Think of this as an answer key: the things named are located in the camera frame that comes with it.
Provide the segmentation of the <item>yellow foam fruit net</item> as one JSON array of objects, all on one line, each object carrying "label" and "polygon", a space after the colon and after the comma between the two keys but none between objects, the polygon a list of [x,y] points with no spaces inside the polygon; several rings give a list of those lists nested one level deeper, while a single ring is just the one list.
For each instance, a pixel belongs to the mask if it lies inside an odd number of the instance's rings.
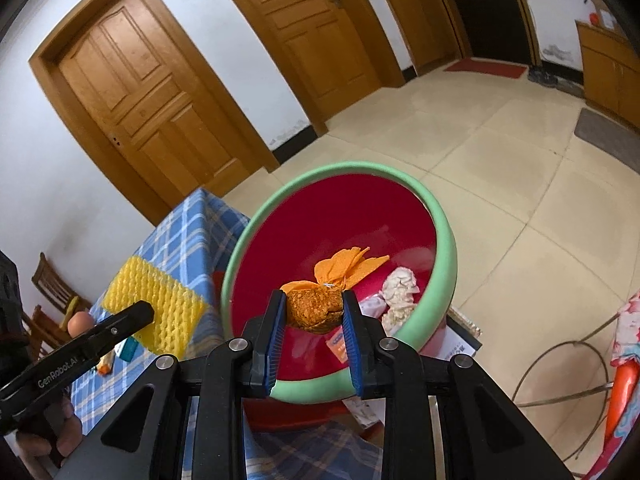
[{"label": "yellow foam fruit net", "polygon": [[182,359],[207,310],[205,299],[149,261],[131,256],[108,286],[101,304],[116,314],[138,301],[147,302],[154,316],[134,338],[158,356],[168,353]]}]

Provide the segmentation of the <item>white tissue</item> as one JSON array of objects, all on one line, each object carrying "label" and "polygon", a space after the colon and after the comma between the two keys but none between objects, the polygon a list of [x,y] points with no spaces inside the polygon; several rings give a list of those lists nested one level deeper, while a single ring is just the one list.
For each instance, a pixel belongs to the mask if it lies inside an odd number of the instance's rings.
[{"label": "white tissue", "polygon": [[386,278],[381,294],[387,309],[381,323],[387,336],[394,336],[416,310],[414,296],[418,292],[420,288],[416,276],[408,268],[398,266]]}]

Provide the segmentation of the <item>orange snack packet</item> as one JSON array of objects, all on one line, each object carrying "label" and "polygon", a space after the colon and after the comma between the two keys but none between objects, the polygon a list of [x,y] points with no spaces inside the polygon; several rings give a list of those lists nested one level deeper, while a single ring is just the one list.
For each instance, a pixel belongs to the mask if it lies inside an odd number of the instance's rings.
[{"label": "orange snack packet", "polygon": [[326,340],[326,346],[338,359],[338,362],[344,364],[348,361],[346,342],[343,329],[341,327],[328,337]]}]

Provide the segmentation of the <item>near wooden chair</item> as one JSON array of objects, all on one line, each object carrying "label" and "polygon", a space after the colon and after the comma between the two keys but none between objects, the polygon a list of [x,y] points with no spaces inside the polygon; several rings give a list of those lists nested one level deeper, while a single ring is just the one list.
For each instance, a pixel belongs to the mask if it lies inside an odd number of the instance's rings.
[{"label": "near wooden chair", "polygon": [[22,321],[29,340],[29,351],[35,361],[70,341],[70,335],[45,314],[40,306],[35,306],[32,315],[23,313]]}]

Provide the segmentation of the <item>large apple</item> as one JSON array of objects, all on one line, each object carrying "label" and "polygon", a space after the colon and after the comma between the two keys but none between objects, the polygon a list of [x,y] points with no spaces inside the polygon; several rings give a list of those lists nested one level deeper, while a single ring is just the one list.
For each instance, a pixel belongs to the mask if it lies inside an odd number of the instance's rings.
[{"label": "large apple", "polygon": [[94,322],[94,318],[88,311],[80,311],[70,318],[66,325],[66,330],[72,338],[76,338],[87,333],[88,330],[91,330],[95,325],[96,322]]}]

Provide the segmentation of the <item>teal and white box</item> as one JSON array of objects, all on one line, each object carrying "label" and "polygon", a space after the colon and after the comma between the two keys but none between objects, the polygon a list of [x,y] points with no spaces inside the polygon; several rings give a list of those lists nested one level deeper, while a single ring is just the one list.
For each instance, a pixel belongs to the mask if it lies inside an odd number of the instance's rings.
[{"label": "teal and white box", "polygon": [[117,356],[121,361],[130,363],[134,359],[138,347],[139,343],[137,339],[134,337],[128,337],[116,344],[114,348],[115,356]]}]

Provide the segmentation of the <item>papers under bin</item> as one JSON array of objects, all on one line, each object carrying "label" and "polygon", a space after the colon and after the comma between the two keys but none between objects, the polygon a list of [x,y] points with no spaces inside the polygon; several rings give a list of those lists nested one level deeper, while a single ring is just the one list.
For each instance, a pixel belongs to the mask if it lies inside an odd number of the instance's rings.
[{"label": "papers under bin", "polygon": [[[482,331],[469,318],[455,308],[450,308],[431,339],[420,350],[421,356],[449,361],[456,354],[475,356],[480,350]],[[342,401],[362,429],[369,429],[378,422],[385,422],[385,401],[363,401],[358,396]]]}]

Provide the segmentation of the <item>far wooden chair with cushion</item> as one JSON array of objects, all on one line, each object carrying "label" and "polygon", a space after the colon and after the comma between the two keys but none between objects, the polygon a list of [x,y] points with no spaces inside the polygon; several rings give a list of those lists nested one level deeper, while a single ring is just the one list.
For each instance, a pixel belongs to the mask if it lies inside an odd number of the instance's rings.
[{"label": "far wooden chair with cushion", "polygon": [[32,274],[32,284],[56,310],[62,314],[70,312],[72,301],[80,310],[89,310],[90,302],[75,292],[56,272],[55,267],[43,252],[39,254],[38,266]]}]

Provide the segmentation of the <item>floral cloth with orange object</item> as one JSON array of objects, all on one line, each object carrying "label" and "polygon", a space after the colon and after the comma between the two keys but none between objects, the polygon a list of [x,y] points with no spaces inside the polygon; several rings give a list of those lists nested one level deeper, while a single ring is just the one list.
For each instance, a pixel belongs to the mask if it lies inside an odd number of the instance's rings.
[{"label": "floral cloth with orange object", "polygon": [[639,478],[639,293],[618,311],[603,448],[585,479]]}]

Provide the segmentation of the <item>blue plaid tablecloth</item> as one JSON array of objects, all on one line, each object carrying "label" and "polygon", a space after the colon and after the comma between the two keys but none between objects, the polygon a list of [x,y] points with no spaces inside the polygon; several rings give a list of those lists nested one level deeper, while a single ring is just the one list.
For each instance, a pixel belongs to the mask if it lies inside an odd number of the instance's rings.
[{"label": "blue plaid tablecloth", "polygon": [[[224,342],[213,275],[227,269],[247,223],[247,216],[220,198],[197,190],[136,251],[209,304],[186,347],[188,359],[205,356]],[[130,362],[116,360],[111,374],[88,372],[73,383],[72,403],[85,434],[154,359],[154,353],[139,347]],[[277,434],[253,434],[245,428],[243,436],[251,479],[377,479],[382,472],[382,448],[339,422]]]}]

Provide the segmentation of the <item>red bin with green rim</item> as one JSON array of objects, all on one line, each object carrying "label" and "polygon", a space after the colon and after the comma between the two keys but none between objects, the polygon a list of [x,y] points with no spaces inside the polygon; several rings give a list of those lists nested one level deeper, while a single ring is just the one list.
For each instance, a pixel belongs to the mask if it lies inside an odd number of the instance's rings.
[{"label": "red bin with green rim", "polygon": [[[375,271],[410,269],[423,288],[394,336],[420,350],[446,314],[457,278],[457,247],[434,195],[412,177],[370,162],[343,162],[304,174],[274,194],[243,231],[224,274],[226,341],[267,310],[286,283],[313,281],[317,262],[341,249],[389,255]],[[267,398],[316,404],[358,396],[348,361],[337,364],[321,335],[286,325],[276,382]]]}]

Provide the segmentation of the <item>grey floor mat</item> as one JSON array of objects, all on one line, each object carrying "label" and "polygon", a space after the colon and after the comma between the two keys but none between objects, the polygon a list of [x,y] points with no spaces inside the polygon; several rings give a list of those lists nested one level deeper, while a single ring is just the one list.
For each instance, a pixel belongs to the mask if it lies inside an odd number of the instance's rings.
[{"label": "grey floor mat", "polygon": [[583,108],[574,135],[629,167],[639,165],[639,135],[611,119]]}]

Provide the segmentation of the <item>left wooden door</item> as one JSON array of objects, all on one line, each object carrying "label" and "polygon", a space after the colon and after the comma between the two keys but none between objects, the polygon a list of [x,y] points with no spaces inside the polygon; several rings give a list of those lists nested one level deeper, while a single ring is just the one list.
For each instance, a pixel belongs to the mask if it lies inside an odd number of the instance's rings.
[{"label": "left wooden door", "polygon": [[29,60],[70,133],[142,216],[279,163],[162,0],[81,0]]}]

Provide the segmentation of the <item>wooden door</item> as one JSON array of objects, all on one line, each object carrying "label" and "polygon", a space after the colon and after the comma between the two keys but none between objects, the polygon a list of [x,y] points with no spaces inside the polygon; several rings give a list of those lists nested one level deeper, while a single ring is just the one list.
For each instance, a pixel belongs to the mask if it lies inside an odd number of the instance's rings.
[{"label": "wooden door", "polygon": [[162,0],[81,0],[29,60],[70,133],[142,216],[279,163]]},{"label": "wooden door", "polygon": [[316,133],[379,88],[405,78],[369,0],[232,0]]}]

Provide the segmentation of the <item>shoes by door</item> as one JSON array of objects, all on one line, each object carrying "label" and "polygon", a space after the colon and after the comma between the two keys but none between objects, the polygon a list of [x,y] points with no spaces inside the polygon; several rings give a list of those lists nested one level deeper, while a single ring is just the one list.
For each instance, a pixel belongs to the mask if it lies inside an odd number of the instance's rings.
[{"label": "shoes by door", "polygon": [[540,84],[544,88],[555,88],[558,85],[558,77],[548,73],[541,66],[530,66],[527,79],[535,84]]}]

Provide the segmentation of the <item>red doormat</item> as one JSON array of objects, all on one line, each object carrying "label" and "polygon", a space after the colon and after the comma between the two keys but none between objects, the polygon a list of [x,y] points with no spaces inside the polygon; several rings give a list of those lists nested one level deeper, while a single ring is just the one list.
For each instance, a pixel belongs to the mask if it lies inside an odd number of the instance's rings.
[{"label": "red doormat", "polygon": [[479,61],[474,58],[462,58],[446,68],[446,72],[449,73],[474,73],[509,79],[521,78],[526,70],[526,66],[497,61]]}]

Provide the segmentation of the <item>wooden cabinet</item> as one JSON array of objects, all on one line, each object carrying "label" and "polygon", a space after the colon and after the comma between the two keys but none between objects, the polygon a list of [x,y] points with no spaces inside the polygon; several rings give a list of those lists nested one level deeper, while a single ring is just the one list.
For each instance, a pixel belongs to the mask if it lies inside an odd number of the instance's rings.
[{"label": "wooden cabinet", "polygon": [[639,57],[630,42],[607,29],[576,22],[587,103],[639,131]]}]

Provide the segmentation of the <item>dark entrance door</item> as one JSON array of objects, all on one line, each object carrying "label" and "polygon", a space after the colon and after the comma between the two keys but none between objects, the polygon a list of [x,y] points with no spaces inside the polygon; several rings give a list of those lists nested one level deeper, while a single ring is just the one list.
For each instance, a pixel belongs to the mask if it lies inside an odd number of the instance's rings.
[{"label": "dark entrance door", "polygon": [[462,52],[527,66],[540,63],[526,0],[442,0]]}]

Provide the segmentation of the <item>middle wooden door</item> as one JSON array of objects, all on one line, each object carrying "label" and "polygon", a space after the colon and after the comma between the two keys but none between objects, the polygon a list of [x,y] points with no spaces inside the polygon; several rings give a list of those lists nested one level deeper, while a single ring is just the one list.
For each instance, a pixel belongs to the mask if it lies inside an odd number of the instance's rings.
[{"label": "middle wooden door", "polygon": [[232,0],[316,133],[379,88],[405,78],[369,0]]}]

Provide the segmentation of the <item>low wooden wall panel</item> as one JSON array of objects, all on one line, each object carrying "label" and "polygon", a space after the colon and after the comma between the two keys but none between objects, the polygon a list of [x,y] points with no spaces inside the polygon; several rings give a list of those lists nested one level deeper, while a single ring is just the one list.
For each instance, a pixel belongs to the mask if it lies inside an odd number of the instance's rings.
[{"label": "low wooden wall panel", "polygon": [[459,56],[442,0],[386,0],[419,76]]}]

